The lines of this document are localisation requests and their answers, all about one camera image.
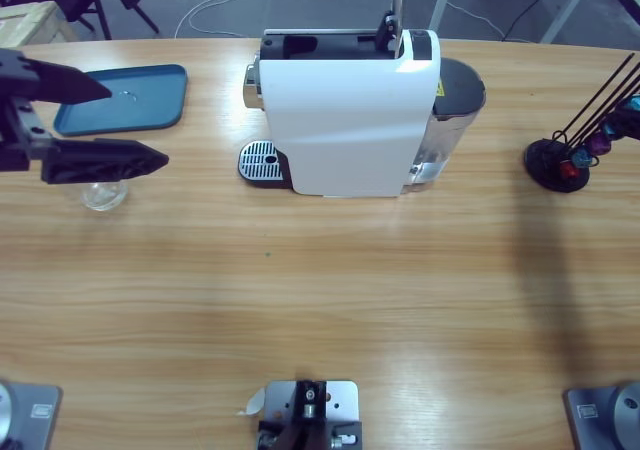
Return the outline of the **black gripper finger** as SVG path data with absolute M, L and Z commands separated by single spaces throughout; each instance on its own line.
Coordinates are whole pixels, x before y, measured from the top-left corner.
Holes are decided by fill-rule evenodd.
M 106 86 L 75 67 L 33 59 L 29 66 L 39 78 L 32 100 L 74 105 L 112 96 Z
M 625 137 L 639 138 L 639 101 L 623 100 L 617 107 L 617 116 Z
M 53 185 L 120 182 L 168 163 L 168 155 L 135 140 L 55 140 L 42 160 L 41 179 Z

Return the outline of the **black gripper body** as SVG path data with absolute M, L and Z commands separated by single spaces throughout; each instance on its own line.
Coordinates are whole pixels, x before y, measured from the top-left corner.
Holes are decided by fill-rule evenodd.
M 31 102 L 51 101 L 47 96 L 54 80 L 54 65 L 29 59 L 17 50 L 1 50 L 1 171 L 30 169 L 41 162 L 41 172 L 49 173 L 49 157 L 55 140 L 44 127 Z

